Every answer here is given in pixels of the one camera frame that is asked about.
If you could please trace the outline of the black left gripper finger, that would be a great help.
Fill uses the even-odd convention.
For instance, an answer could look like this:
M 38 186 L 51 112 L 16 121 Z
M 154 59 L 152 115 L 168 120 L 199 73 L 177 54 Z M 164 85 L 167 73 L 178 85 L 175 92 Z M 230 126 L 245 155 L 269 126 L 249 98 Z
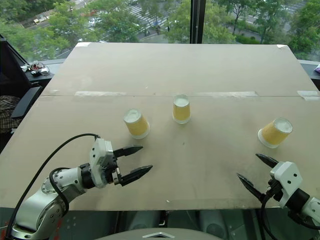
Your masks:
M 126 174 L 121 177 L 121 180 L 119 182 L 120 185 L 126 186 L 126 185 L 140 179 L 145 174 L 147 174 L 152 169 L 152 167 L 153 167 L 153 165 L 146 165 L 146 166 L 138 167 L 138 168 L 132 170 L 129 174 Z
M 115 158 L 132 155 L 143 148 L 142 145 L 130 145 L 113 151 Z

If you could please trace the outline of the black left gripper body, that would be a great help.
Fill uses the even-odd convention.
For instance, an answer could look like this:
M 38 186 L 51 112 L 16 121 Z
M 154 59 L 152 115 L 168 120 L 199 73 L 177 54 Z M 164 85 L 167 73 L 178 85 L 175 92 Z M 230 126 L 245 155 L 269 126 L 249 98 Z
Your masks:
M 118 167 L 117 160 L 122 156 L 123 149 L 113 151 L 112 156 L 108 157 L 106 165 L 106 181 L 108 184 L 120 184 L 122 182 L 122 175 Z

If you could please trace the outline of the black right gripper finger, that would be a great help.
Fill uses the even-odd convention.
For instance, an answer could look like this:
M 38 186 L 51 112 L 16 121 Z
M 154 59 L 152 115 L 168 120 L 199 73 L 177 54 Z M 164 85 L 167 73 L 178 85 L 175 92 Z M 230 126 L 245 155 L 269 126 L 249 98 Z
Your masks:
M 275 160 L 274 158 L 267 156 L 265 154 L 262 153 L 256 153 L 255 154 L 263 163 L 265 163 L 267 166 L 269 166 L 270 168 L 274 168 L 277 164 L 278 161 Z
M 249 181 L 247 178 L 245 178 L 243 175 L 240 173 L 236 173 L 237 177 L 241 181 L 241 183 L 244 185 L 244 187 L 254 196 L 256 197 L 260 202 L 262 202 L 265 198 L 265 194 L 261 193 L 259 190 L 257 190 L 253 183 Z

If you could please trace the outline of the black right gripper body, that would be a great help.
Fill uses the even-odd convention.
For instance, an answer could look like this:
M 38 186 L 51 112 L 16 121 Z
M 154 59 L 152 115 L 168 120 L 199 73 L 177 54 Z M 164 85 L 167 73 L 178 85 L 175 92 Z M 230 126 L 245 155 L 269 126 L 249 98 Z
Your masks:
M 278 180 L 270 179 L 268 181 L 268 189 L 266 191 L 266 195 L 269 198 L 273 198 L 276 201 L 280 201 L 281 198 L 283 197 L 282 189 L 283 189 L 283 186 Z

